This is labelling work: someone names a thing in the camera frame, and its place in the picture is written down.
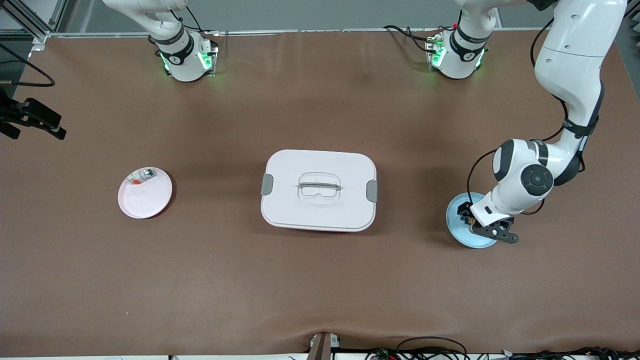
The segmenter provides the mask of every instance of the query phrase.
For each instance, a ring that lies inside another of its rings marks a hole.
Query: wire bundle
[[[402,345],[418,340],[442,340],[454,343],[461,350],[442,346],[426,346],[413,348],[410,350],[401,350]],[[430,360],[436,356],[444,356],[448,360],[471,360],[467,355],[467,348],[456,340],[443,338],[441,336],[417,336],[401,341],[395,349],[375,348],[369,349],[369,353],[365,356],[365,360]]]
[[[418,49],[424,51],[425,53],[429,53],[429,54],[435,54],[436,52],[434,50],[431,49],[427,49],[425,47],[422,47],[420,44],[418,44],[418,40],[420,41],[427,41],[427,38],[423,38],[423,37],[419,37],[417,35],[414,35],[413,32],[411,31],[410,27],[406,27],[406,31],[402,30],[401,28],[398,28],[395,25],[387,25],[385,27],[383,27],[383,29],[394,29],[397,30],[400,34],[406,36],[406,37],[410,37],[413,40],[413,43],[418,47]]]
[[[50,77],[46,72],[42,71],[42,69],[40,69],[36,65],[33,65],[32,63],[30,63],[27,59],[21,57],[20,55],[18,55],[17,53],[12,51],[8,47],[4,46],[3,44],[0,44],[0,47],[3,48],[7,53],[10,53],[11,55],[13,55],[13,57],[17,59],[17,60],[3,61],[2,64],[15,63],[15,62],[24,63],[28,67],[31,67],[33,70],[36,70],[37,72],[39,72],[41,75],[43,75],[45,78],[47,78],[47,80],[49,80],[48,83],[25,83],[25,82],[22,82],[22,81],[11,81],[11,85],[48,88],[48,87],[54,86],[56,84],[56,82],[53,80],[52,77]]]
[[[189,15],[191,15],[191,18],[193,19],[193,21],[195,21],[196,26],[187,26],[184,25],[183,26],[187,29],[191,29],[191,30],[196,30],[199,33],[205,33],[207,31],[213,31],[213,30],[203,30],[202,27],[200,26],[200,23],[198,22],[198,19],[196,19],[195,15],[193,15],[193,12],[191,11],[191,9],[189,9],[189,7],[187,6],[187,11],[189,12]],[[173,12],[173,10],[169,10],[171,12],[171,14],[173,15],[173,17],[175,17],[176,20],[178,20],[179,22],[182,22],[184,19],[182,17],[179,17],[178,15],[175,14],[175,12]]]
[[[574,356],[596,356],[598,360],[640,360],[640,350],[625,352],[607,347],[583,347],[567,352],[542,351],[531,354],[513,354],[509,360],[566,360],[567,357],[575,360]]]

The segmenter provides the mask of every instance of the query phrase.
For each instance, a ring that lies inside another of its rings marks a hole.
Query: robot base
[[[449,38],[452,31],[444,30],[433,37],[433,42],[428,42],[426,48],[436,53],[427,53],[427,62],[431,71],[439,71],[451,79],[464,79],[469,77],[480,67],[486,48],[472,61],[461,61],[458,54],[451,50]]]
[[[482,194],[471,193],[471,199],[474,202],[480,201],[482,198]],[[469,201],[469,197],[467,193],[461,193],[453,198],[449,206],[447,206],[447,227],[449,228],[449,232],[456,240],[460,241],[461,244],[473,249],[483,249],[497,243],[498,241],[496,240],[472,233],[469,225],[458,215],[458,206],[462,205],[465,201]]]
[[[194,38],[195,48],[185,58],[184,64],[174,65],[160,54],[166,74],[178,81],[190,83],[203,76],[215,76],[218,62],[218,45],[198,33],[188,32]]]

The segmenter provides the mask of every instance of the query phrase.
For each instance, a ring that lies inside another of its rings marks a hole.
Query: blue plate
[[[474,202],[480,201],[483,197],[484,195],[482,194],[471,193],[471,199]],[[458,215],[458,206],[462,205],[465,201],[469,201],[469,196],[467,193],[461,193],[453,198],[449,206],[447,206],[447,227],[449,227],[449,232],[451,232],[453,237],[460,241],[460,243],[474,249],[483,249],[497,243],[497,240],[476,235],[469,230],[469,225]]]

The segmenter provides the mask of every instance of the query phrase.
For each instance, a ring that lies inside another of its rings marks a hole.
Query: black cable
[[[523,211],[523,212],[522,212],[522,214],[523,214],[523,215],[535,215],[535,214],[539,213],[539,212],[540,212],[540,210],[542,210],[542,207],[543,207],[544,205],[545,205],[545,199],[542,199],[542,201],[540,202],[540,206],[538,206],[538,208],[537,208],[537,209],[535,209],[535,210],[534,210],[534,211],[532,211],[532,212]]]
[[[559,97],[553,95],[553,97],[556,98],[556,100],[558,100],[560,102],[560,105],[562,105],[562,109],[564,110],[564,118],[568,119],[569,117],[569,110],[567,110],[566,108],[566,103],[564,103],[564,100],[560,99]]]
[[[22,60],[7,60],[7,61],[0,62],[1,65],[8,64],[8,63],[22,63]]]
[[[572,350],[568,352],[550,352],[542,351],[533,354],[513,354],[511,360],[565,360],[566,357],[574,359],[573,356],[595,356],[599,360],[631,360],[640,356],[640,350],[636,352],[623,352],[617,351],[612,348],[600,348],[600,347],[584,347],[578,350]]]
[[[422,46],[420,46],[420,44],[418,44],[417,39],[415,38],[415,36],[413,35],[413,33],[411,32],[411,28],[409,28],[408,26],[406,27],[406,30],[409,32],[409,35],[411,36],[411,39],[413,40],[413,43],[418,47],[418,49],[424,51],[425,53],[429,53],[429,54],[435,54],[436,51],[435,50],[431,50],[431,49],[426,49]]]
[[[640,5],[640,1],[638,1],[634,6],[631,6],[631,9],[629,9],[629,11],[627,11],[627,12],[625,13],[625,15],[624,15],[622,18],[624,19],[624,18],[625,18],[625,17],[627,17],[630,13],[632,13],[632,12],[634,11],[634,9],[638,7],[638,5]]]
[[[403,341],[400,341],[400,343],[396,346],[396,352],[400,350],[400,347],[403,344],[406,344],[406,343],[411,342],[411,341],[417,341],[417,340],[442,340],[442,341],[448,341],[449,343],[454,343],[457,346],[459,346],[460,348],[462,348],[462,351],[464,351],[464,354],[465,355],[467,354],[467,348],[464,345],[462,345],[462,343],[460,343],[460,342],[458,342],[456,340],[453,340],[453,339],[444,338],[442,336],[416,336],[414,338],[405,339]]]
[[[39,67],[37,67],[36,65],[33,65],[32,63],[30,63],[27,59],[21,57],[20,55],[16,54],[15,52],[13,52],[11,49],[9,49],[8,47],[4,46],[3,44],[0,44],[0,47],[2,47],[7,53],[10,53],[11,55],[13,55],[14,57],[16,57],[16,59],[18,59],[19,61],[25,63],[26,65],[28,65],[29,67],[31,67],[33,70],[36,70],[37,72],[41,73],[41,75],[43,75],[45,78],[47,78],[47,80],[49,80],[49,83],[23,83],[21,81],[12,81],[11,85],[17,85],[17,86],[33,86],[33,87],[39,87],[39,88],[47,88],[50,86],[54,86],[56,84],[56,82],[53,80],[52,77],[50,77],[46,72],[40,70]]]
[[[498,151],[498,149],[491,150],[490,152],[487,152],[486,154],[480,156],[478,160],[476,160],[476,162],[473,164],[473,166],[471,166],[471,170],[469,170],[469,176],[467,176],[467,195],[469,196],[469,202],[471,203],[471,205],[473,205],[474,203],[474,201],[471,199],[471,189],[469,187],[469,183],[471,182],[471,175],[474,173],[476,166],[478,165],[478,163],[480,163],[480,161],[482,161],[482,159],[486,158],[496,151]]]
[[[404,35],[404,36],[406,36],[406,37],[412,37],[412,36],[411,36],[411,35],[409,35],[409,33],[407,33],[405,30],[402,30],[401,28],[398,28],[398,27],[397,27],[397,26],[395,26],[395,25],[387,25],[387,26],[384,26],[384,27],[383,27],[383,29],[394,29],[394,30],[397,30],[400,34],[402,34],[402,35]],[[415,36],[415,35],[414,35],[413,37],[414,37],[414,38],[416,38],[417,40],[420,40],[420,41],[427,41],[427,38],[417,37],[417,36]]]
[[[420,357],[420,355],[413,355],[413,354],[409,354],[411,355],[411,357],[408,357],[406,354],[400,352],[398,353],[401,357],[404,358],[404,360],[422,360],[422,358]]]
[[[584,159],[582,159],[582,156],[580,156],[580,166],[582,166],[582,169],[578,170],[578,174],[587,170],[587,165],[584,164]]]
[[[559,133],[561,133],[561,132],[562,132],[562,129],[564,129],[564,126],[561,126],[561,127],[558,129],[558,131],[556,131],[553,135],[551,135],[551,136],[550,136],[550,137],[548,137],[548,138],[544,138],[544,139],[542,139],[542,141],[543,141],[543,142],[547,142],[547,141],[549,141],[549,140],[551,140],[551,139],[555,138],[556,136],[558,136],[558,134],[559,134]]]
[[[200,32],[204,32],[204,30],[202,29],[202,27],[200,26],[200,23],[198,22],[198,19],[196,19],[195,15],[193,15],[193,13],[191,12],[191,9],[189,9],[189,7],[187,6],[187,11],[189,12],[189,15],[191,15],[191,17],[193,18],[193,21],[196,22],[196,26],[198,26],[198,29],[200,30]]]
[[[369,360],[369,356],[376,353],[376,349],[369,351],[369,353],[364,357],[364,360]]]
[[[173,15],[173,17],[175,17],[175,19],[176,19],[176,20],[178,20],[179,22],[184,21],[184,19],[183,19],[182,17],[179,17],[178,15],[176,15],[176,14],[175,14],[175,12],[173,12],[173,10],[169,10],[169,12],[170,12],[170,13]],[[184,23],[183,23],[182,25],[183,25],[185,28],[187,28],[187,29],[196,30],[196,31],[197,31],[197,32],[199,32],[199,33],[204,32],[204,31],[200,28],[200,25],[198,25],[198,27],[197,27],[197,28],[194,28],[193,26],[185,25]]]
[[[406,37],[410,37],[413,40],[413,43],[418,47],[418,49],[424,51],[425,53],[429,53],[429,54],[435,54],[435,50],[431,50],[431,49],[426,49],[425,47],[422,47],[420,44],[418,44],[418,40],[420,41],[427,41],[427,38],[423,38],[423,37],[417,37],[413,34],[413,32],[411,31],[411,28],[409,26],[406,27],[406,31],[402,30],[401,28],[398,28],[395,25],[387,25],[385,27],[383,27],[383,29],[394,29],[394,30],[398,30],[400,32],[400,34],[406,36]]]
[[[538,39],[540,38],[540,36],[542,36],[542,33],[545,32],[545,30],[551,26],[551,24],[554,23],[554,18],[551,18],[551,20],[549,20],[549,22],[547,23],[547,25],[544,25],[542,27],[542,29],[540,29],[540,32],[538,32],[538,34],[536,35],[536,37],[533,38],[533,42],[531,43],[531,49],[529,50],[529,57],[531,58],[531,65],[533,67],[536,67],[536,59],[533,57],[533,51],[534,48],[536,47],[536,42],[538,42]]]
[[[416,348],[413,350],[403,350],[403,352],[409,352],[410,354],[416,355],[421,360],[430,360],[436,356],[444,356],[449,360],[460,360],[458,355],[461,355],[464,360],[470,360],[469,356],[466,352],[461,352],[459,350],[454,350],[445,347],[422,347]]]

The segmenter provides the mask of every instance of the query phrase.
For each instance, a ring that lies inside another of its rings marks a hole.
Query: metal frame
[[[5,0],[3,9],[25,31],[33,36],[34,43],[44,44],[47,37],[54,32],[49,24],[33,12],[22,0]]]
[[[437,28],[415,28],[413,31],[436,31]],[[494,31],[539,31],[540,28],[495,28]],[[335,29],[335,30],[256,30],[256,31],[207,31],[205,34],[214,37],[241,37],[241,36],[259,36],[259,35],[276,35],[281,33],[317,33],[317,32],[342,32],[342,33],[359,33],[359,32],[386,32],[395,31],[381,28],[362,28],[362,29]],[[147,38],[149,33],[53,33],[49,35],[52,38]]]
[[[53,30],[57,31],[60,28],[60,19],[62,19],[62,15],[67,9],[67,4],[69,0],[57,0],[56,7],[53,10],[53,14],[51,14],[51,19],[49,19],[49,25],[53,27]]]

